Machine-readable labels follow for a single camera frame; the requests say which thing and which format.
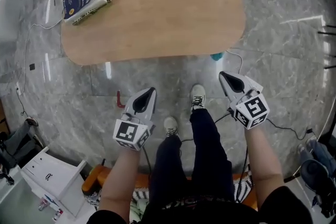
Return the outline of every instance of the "black pants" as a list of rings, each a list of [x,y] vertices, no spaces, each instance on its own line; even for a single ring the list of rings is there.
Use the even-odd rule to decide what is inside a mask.
[[[188,182],[182,169],[180,139],[177,136],[167,137],[156,154],[149,185],[151,204],[164,206],[189,195],[213,195],[234,201],[232,164],[220,144],[213,119],[206,109],[197,109],[192,113],[190,122],[196,145],[192,180]]]

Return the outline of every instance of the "wooden table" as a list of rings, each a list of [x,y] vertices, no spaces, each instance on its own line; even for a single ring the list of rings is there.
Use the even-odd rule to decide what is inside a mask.
[[[245,28],[243,0],[112,0],[78,26],[62,24],[62,44],[79,65],[204,55],[233,46]]]

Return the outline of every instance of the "gray marble floor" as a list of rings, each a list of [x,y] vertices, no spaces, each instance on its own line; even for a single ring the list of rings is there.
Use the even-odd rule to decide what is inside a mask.
[[[50,30],[33,27],[44,24],[47,0],[16,0],[20,31],[14,44],[0,45],[0,97],[9,126],[16,129],[24,120],[15,88],[20,85],[26,111],[39,121],[39,132],[52,151],[75,161],[86,159],[95,165],[102,158],[113,162],[118,146],[112,140],[115,120],[120,117],[117,91],[122,102],[145,87],[156,87],[158,101],[153,117],[157,127],[146,144],[151,163],[163,141],[163,119],[173,115],[180,124],[182,138],[192,137],[189,91],[194,83],[204,85],[207,108],[214,119],[221,117],[228,101],[219,85],[221,70],[238,71],[240,59],[225,53],[219,61],[210,56],[154,58],[81,67],[65,55],[60,26]],[[335,0],[244,0],[246,29],[232,52],[242,56],[241,69],[265,87],[264,95],[274,123],[291,127],[299,135],[313,128],[319,135],[336,94],[335,38],[317,34],[322,26],[336,24]],[[35,70],[29,65],[34,63]],[[264,124],[269,140],[279,155],[286,176],[298,167],[299,141],[290,131]],[[245,156],[243,127],[226,117],[218,123],[221,142],[233,166]],[[195,146],[182,146],[182,161],[191,171]],[[141,165],[146,161],[142,156]]]

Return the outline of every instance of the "white cabinet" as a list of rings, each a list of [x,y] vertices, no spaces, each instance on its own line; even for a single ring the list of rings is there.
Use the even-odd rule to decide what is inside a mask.
[[[55,210],[60,208],[75,218],[85,202],[81,191],[84,180],[79,173],[86,162],[76,167],[48,155],[48,150],[45,147],[31,159],[21,174],[34,194],[47,199]]]

